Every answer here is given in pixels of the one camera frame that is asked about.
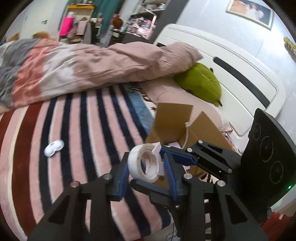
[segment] striped rug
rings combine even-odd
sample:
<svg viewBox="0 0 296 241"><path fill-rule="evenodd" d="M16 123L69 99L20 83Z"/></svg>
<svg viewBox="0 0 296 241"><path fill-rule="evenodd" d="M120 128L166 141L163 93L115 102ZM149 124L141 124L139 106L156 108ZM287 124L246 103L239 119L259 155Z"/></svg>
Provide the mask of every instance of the striped rug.
<svg viewBox="0 0 296 241"><path fill-rule="evenodd" d="M0 210L20 241L73 180L95 180L118 164L124 152L144 142L154 107L135 88L121 84L67 94L0 116ZM45 157L45 147L58 139L64 148ZM172 222L166 209L150 204L130 186L125 198L111 207L118 240L136 240Z"/></svg>

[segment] cable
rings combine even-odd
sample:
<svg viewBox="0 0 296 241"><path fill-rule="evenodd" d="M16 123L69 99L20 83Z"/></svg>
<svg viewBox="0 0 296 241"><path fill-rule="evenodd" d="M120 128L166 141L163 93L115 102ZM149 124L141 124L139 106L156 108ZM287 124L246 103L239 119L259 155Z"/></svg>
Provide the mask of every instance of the cable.
<svg viewBox="0 0 296 241"><path fill-rule="evenodd" d="M187 144L187 141L188 141L188 136L189 136L189 122L186 122L185 123L185 126L186 126L186 138L185 138L185 142L182 146L182 149L185 148L186 144Z"/></svg>
<svg viewBox="0 0 296 241"><path fill-rule="evenodd" d="M174 237L174 223L173 223L173 233L172 233L172 238L171 238L171 240L170 240L170 241L172 241L172 240L173 240L173 237Z"/></svg>

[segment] pink blanket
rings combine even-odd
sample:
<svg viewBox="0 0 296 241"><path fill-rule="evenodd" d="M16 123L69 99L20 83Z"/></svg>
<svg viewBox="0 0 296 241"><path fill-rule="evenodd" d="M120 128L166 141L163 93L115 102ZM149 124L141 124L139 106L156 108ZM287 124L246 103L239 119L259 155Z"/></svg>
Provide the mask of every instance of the pink blanket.
<svg viewBox="0 0 296 241"><path fill-rule="evenodd" d="M26 46L28 54L18 53L19 46ZM152 80L179 73L202 58L196 48L179 42L163 49L142 42L100 48L64 45L49 39L37 43L21 39L9 48L0 47L0 62L5 63L7 55L18 54L19 59L10 63L18 68L11 69L9 79L4 78L5 74L2 77L2 81L10 84L0 99L0 113L106 83Z"/></svg>

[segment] black panel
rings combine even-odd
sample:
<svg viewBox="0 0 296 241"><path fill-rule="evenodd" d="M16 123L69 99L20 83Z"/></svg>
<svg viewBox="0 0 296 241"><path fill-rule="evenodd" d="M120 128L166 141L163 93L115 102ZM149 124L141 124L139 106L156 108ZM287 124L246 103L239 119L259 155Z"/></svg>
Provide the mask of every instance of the black panel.
<svg viewBox="0 0 296 241"><path fill-rule="evenodd" d="M126 44L126 43L132 43L132 42L143 42L143 43L148 43L148 44L153 43L148 39L144 39L142 37L136 36L134 34L129 34L129 33L126 33L124 35L123 40L122 40L121 43Z"/></svg>
<svg viewBox="0 0 296 241"><path fill-rule="evenodd" d="M241 82L245 87L248 88L249 91L262 103L262 105L267 108L270 104L270 101L265 97L265 95L251 82L249 81L243 74L238 72L234 67L230 66L228 63L223 61L222 59L215 57L213 58L214 63L225 69L232 76L237 78L239 82Z"/></svg>
<svg viewBox="0 0 296 241"><path fill-rule="evenodd" d="M296 183L296 145L270 114L257 109L241 157L238 196L259 223Z"/></svg>
<svg viewBox="0 0 296 241"><path fill-rule="evenodd" d="M166 45L164 45L164 44L161 44L161 43L157 43L157 45L156 45L157 47L163 47L163 46L166 46Z"/></svg>
<svg viewBox="0 0 296 241"><path fill-rule="evenodd" d="M189 0L170 0L165 8L165 11L163 11L161 13L161 16L156 19L156 28L153 30L153 34L150 37L151 42L154 42L156 40L165 26L170 23L177 22L188 1Z"/></svg>

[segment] tape roll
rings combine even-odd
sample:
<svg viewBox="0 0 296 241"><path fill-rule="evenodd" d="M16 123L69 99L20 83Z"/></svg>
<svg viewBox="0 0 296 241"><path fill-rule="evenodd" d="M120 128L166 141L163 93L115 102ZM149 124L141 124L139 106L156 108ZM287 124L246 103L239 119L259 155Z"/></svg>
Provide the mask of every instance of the tape roll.
<svg viewBox="0 0 296 241"><path fill-rule="evenodd" d="M128 155L128 170L134 179L142 179L144 181L154 183L158 179L159 163L161 160L160 154L153 154L155 148L153 144L146 143L135 146ZM144 164L146 171L143 172L141 162Z"/></svg>

